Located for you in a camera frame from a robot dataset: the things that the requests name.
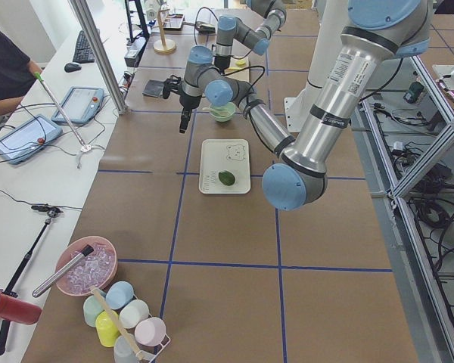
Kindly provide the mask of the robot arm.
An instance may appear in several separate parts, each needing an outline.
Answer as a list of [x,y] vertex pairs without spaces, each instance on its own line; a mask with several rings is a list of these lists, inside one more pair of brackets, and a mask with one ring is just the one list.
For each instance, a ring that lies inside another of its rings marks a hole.
[[287,11],[283,1],[246,1],[246,5],[263,18],[252,29],[239,17],[222,15],[217,23],[214,65],[224,73],[230,67],[233,42],[237,40],[257,55],[264,55],[273,34],[285,24]]
[[225,68],[232,43],[264,54],[286,21],[280,1],[250,1],[262,16],[256,29],[239,18],[222,16],[214,48],[194,46],[178,81],[181,129],[206,98],[215,106],[235,104],[260,140],[279,159],[263,174],[266,199],[277,209],[293,210],[320,198],[327,186],[325,162],[377,67],[385,60],[421,54],[428,48],[430,1],[329,1],[318,36],[325,61],[325,83],[314,102],[302,103],[303,125],[297,136],[281,125],[248,82],[228,78]]

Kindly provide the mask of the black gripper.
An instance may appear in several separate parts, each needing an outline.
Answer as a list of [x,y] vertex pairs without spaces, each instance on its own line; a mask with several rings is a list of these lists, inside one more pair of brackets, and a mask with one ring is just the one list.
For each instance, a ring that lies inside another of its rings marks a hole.
[[217,55],[215,56],[215,67],[224,74],[225,71],[230,67],[230,56],[229,55]]
[[182,114],[179,124],[179,132],[185,133],[188,129],[188,124],[191,119],[192,111],[197,109],[201,102],[201,96],[191,96],[184,92],[179,95],[179,101],[182,105]]

